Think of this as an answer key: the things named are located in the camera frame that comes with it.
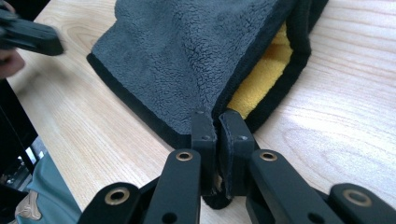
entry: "dark background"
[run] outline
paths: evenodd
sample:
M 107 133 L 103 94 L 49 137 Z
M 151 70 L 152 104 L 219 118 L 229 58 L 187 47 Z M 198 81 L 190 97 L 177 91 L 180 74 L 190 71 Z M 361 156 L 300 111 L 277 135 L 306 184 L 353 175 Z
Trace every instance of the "dark background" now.
M 7 0 L 22 19 L 33 21 L 50 0 Z

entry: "light wood surface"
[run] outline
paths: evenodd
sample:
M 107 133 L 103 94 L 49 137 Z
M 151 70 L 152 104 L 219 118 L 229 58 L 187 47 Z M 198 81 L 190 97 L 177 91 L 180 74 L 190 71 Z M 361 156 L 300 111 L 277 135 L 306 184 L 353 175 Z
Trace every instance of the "light wood surface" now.
M 94 73 L 85 57 L 115 21 L 115 0 L 51 0 L 36 21 L 58 28 L 65 55 L 20 51 L 9 81 L 67 186 L 84 209 L 102 187 L 138 187 L 172 150 Z M 325 192 L 350 182 L 396 206 L 396 3 L 333 1 L 312 32 L 312 56 L 271 118 L 255 133 Z M 249 223 L 239 197 L 202 223 Z

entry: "towel fabric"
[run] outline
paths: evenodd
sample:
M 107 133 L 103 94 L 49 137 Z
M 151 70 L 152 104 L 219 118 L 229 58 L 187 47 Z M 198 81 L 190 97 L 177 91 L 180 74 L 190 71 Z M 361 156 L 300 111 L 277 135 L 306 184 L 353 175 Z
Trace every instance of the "towel fabric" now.
M 87 59 L 174 148 L 190 147 L 191 113 L 230 107 L 256 131 L 310 55 L 327 0 L 118 0 L 117 21 Z

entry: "yellow towel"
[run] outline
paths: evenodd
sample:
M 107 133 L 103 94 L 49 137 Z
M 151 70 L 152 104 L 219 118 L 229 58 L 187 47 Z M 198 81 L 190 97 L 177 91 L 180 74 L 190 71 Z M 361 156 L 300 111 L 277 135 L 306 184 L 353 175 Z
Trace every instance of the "yellow towel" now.
M 262 55 L 251 73 L 241 83 L 233 95 L 228 107 L 238 111 L 245 119 L 264 98 L 267 92 L 282 76 L 283 70 L 290 62 L 292 49 L 287 37 L 284 23 L 274 37 L 270 47 Z

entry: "black towel edge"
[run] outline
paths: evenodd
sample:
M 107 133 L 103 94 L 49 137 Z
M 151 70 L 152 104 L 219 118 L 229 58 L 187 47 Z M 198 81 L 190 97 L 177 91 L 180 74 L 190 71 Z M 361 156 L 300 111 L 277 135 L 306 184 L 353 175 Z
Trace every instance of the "black towel edge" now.
M 305 27 L 308 33 L 312 31 L 327 2 L 328 0 L 312 1 L 309 15 L 307 15 L 308 24 Z M 299 11 L 297 8 L 290 15 L 288 21 L 295 20 L 294 18 L 298 17 L 298 13 L 302 12 L 301 10 Z M 290 38 L 296 38 L 293 37 L 294 35 L 296 35 L 295 30 L 292 30 L 291 32 L 288 31 L 288 36 Z M 265 97 L 259 102 L 259 104 L 250 112 L 250 114 L 245 119 L 245 122 L 252 133 L 255 133 L 264 124 L 264 122 L 269 119 L 271 114 L 275 111 L 281 101 L 289 93 L 291 87 L 297 81 L 298 77 L 308 63 L 308 59 L 311 54 L 311 48 L 309 45 L 309 41 L 305 43 L 305 45 L 301 45 L 301 43 L 299 43 L 298 47 L 295 47 L 297 48 L 297 50 L 292 53 L 290 63 L 286 66 L 282 76 L 276 81 L 276 84 L 273 86 L 273 88 L 268 91 Z
M 111 75 L 111 73 L 93 53 L 90 53 L 87 56 L 87 61 L 96 74 L 107 84 L 107 86 L 169 146 L 173 147 L 174 149 L 191 147 L 190 134 L 177 133 L 163 120 L 159 119 L 133 94 L 128 92 L 128 90 Z
M 238 65 L 233 71 L 233 74 L 231 75 L 225 88 L 215 103 L 212 111 L 212 117 L 216 122 L 216 127 L 219 127 L 219 115 L 226 110 L 227 105 L 233 98 L 234 93 L 239 88 L 242 81 L 253 70 L 253 67 L 260 60 L 265 50 L 268 49 L 280 27 L 296 7 L 297 2 L 298 1 L 279 1 L 274 6 L 273 10 L 271 10 L 271 14 L 268 15 L 268 20 L 266 20 L 266 23 L 260 29 L 256 39 L 247 48 L 246 54 L 239 61 Z

